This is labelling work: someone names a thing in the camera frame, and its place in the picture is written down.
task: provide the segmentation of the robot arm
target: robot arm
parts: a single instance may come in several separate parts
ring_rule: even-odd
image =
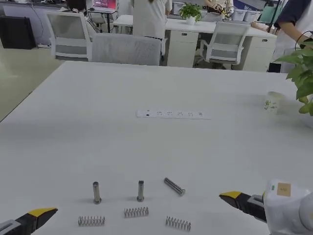
[[[313,193],[305,188],[271,180],[262,196],[228,192],[220,197],[266,222],[271,235],[313,235]]]

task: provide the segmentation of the metal pin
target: metal pin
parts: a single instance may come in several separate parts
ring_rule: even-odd
[[[93,195],[94,195],[94,204],[99,204],[101,202],[101,197],[99,193],[99,183],[98,182],[93,182]]]
[[[183,196],[186,192],[185,189],[179,187],[177,184],[175,184],[173,181],[171,181],[169,178],[165,177],[164,182],[171,187],[175,192],[177,192],[180,196]]]
[[[137,201],[138,201],[138,202],[142,202],[143,199],[145,199],[145,198],[143,197],[143,181],[140,180],[140,181],[138,182],[138,197],[137,197]]]

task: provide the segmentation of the coil spring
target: coil spring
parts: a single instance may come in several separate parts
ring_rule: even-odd
[[[103,226],[104,216],[80,216],[78,217],[79,226]]]
[[[129,208],[129,209],[124,210],[124,214],[125,214],[125,218],[145,216],[149,214],[149,209],[148,207]]]
[[[166,225],[179,228],[179,229],[188,230],[188,231],[190,231],[191,229],[190,222],[181,220],[181,219],[176,219],[176,218],[169,217],[169,216],[166,217]]]

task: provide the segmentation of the table surface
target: table surface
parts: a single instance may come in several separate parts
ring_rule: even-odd
[[[133,16],[132,15],[121,15],[113,22],[116,26],[132,26]],[[204,22],[199,21],[195,25],[186,24],[185,20],[178,19],[167,19],[166,30],[178,30],[187,32],[200,32],[200,33],[213,33],[215,29],[215,22]],[[265,38],[276,38],[275,35],[258,30],[256,28],[250,27],[248,37],[265,37]]]
[[[268,91],[294,98],[285,74],[65,62],[0,123],[0,221],[35,208],[59,211],[37,235],[266,235],[221,200],[262,194],[268,179],[313,189],[313,131],[264,110]],[[137,110],[202,111],[211,120],[136,118]],[[179,197],[163,182],[186,189]],[[136,201],[144,180],[142,203]],[[102,203],[93,204],[92,182]],[[124,219],[124,208],[149,216]],[[105,215],[80,228],[80,215]]]
[[[113,14],[116,12],[113,8],[105,8],[105,7],[94,7],[94,10],[88,10],[91,13],[105,13],[105,14]]]

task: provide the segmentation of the label sticker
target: label sticker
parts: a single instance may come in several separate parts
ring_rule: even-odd
[[[277,195],[290,197],[291,196],[291,184],[278,183]]]

